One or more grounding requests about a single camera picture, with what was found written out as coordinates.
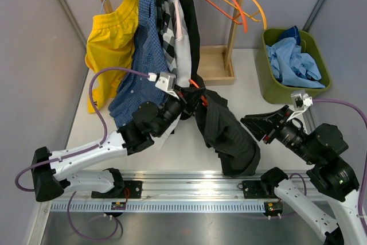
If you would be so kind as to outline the black striped shirt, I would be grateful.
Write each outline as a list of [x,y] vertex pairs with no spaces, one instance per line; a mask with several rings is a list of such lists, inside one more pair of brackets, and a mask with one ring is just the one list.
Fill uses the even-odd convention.
[[192,116],[206,146],[217,153],[223,175],[253,176],[260,162],[257,142],[230,111],[226,98],[207,88],[204,98]]

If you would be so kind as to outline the light blue shirt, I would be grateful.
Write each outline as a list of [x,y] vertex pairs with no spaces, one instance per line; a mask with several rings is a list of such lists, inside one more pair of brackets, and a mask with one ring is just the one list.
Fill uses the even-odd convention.
[[282,85],[303,88],[325,88],[319,81],[322,76],[315,60],[303,53],[292,37],[266,46],[274,78]]

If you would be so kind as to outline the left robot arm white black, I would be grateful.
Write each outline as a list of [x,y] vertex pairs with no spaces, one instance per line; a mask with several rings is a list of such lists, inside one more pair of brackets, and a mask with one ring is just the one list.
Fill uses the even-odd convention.
[[65,192],[91,192],[94,198],[117,198],[125,184],[118,169],[92,172],[87,168],[108,159],[142,152],[170,131],[174,121],[186,111],[194,113],[202,104],[203,88],[176,86],[163,105],[142,103],[132,113],[132,120],[107,135],[69,150],[50,151],[47,147],[34,152],[31,163],[33,192],[37,202],[54,200]]

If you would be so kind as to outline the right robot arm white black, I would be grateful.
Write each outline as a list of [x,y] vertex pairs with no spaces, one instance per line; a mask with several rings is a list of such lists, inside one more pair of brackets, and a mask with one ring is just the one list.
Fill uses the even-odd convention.
[[312,168],[306,172],[316,190],[323,194],[333,211],[328,216],[304,195],[280,168],[274,167],[260,178],[260,190],[288,204],[324,244],[366,244],[366,223],[362,221],[362,194],[353,168],[341,158],[348,149],[335,125],[319,125],[307,134],[302,122],[296,125],[295,112],[289,106],[256,115],[246,115],[242,124],[258,140],[273,140],[295,153]]

